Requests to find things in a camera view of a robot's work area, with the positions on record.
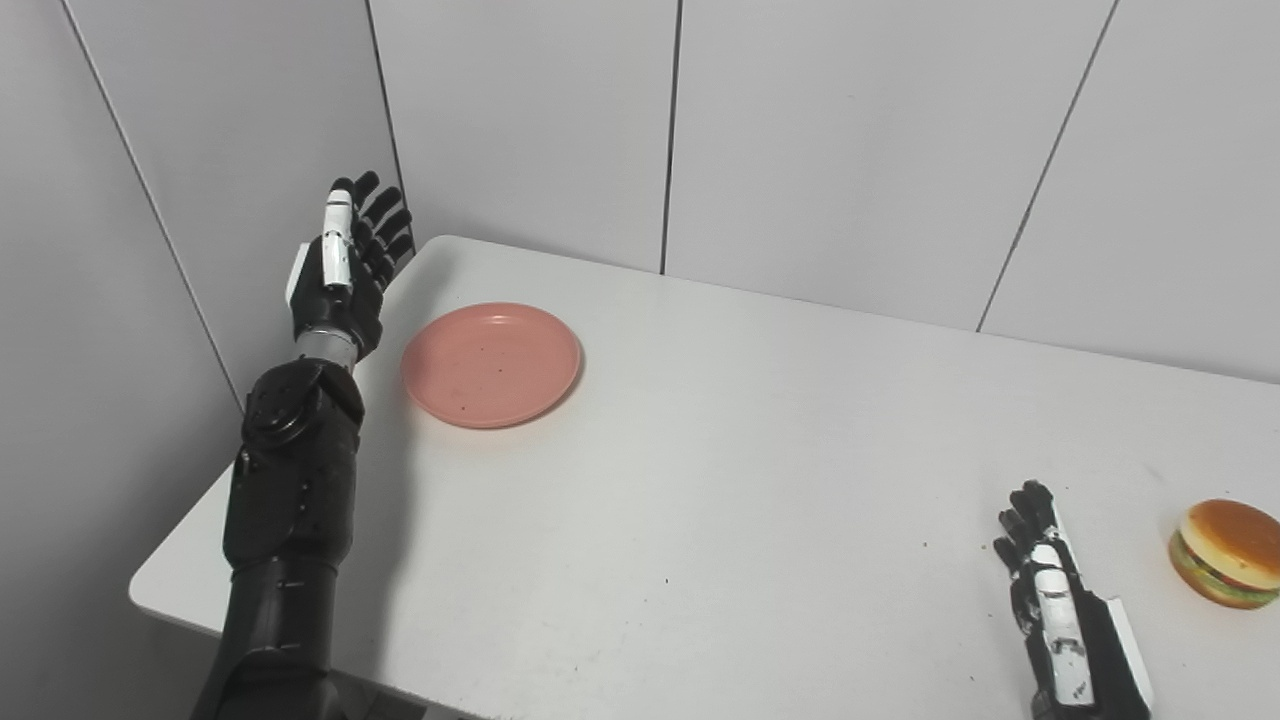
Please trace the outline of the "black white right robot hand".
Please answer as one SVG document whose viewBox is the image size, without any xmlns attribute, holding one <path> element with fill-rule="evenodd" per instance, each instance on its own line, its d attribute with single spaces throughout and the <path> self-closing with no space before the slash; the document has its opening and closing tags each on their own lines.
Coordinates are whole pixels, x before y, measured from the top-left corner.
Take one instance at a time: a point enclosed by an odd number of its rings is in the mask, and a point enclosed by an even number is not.
<svg viewBox="0 0 1280 720">
<path fill-rule="evenodd" d="M 1036 679 L 1033 719 L 1152 719 L 1155 693 L 1117 597 L 1082 579 L 1048 487 L 1025 480 L 998 514 L 993 548 Z"/>
</svg>

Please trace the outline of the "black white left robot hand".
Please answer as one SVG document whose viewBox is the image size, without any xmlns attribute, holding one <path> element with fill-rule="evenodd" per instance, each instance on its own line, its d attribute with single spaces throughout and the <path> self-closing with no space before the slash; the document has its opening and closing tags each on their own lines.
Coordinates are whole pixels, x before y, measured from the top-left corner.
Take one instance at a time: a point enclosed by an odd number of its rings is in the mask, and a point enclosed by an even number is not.
<svg viewBox="0 0 1280 720">
<path fill-rule="evenodd" d="M 337 334 L 349 346 L 347 366 L 378 347 L 384 295 L 416 254 L 411 222 L 401 188 L 376 172 L 333 182 L 320 234 L 292 269 L 288 304 L 297 345 Z"/>
</svg>

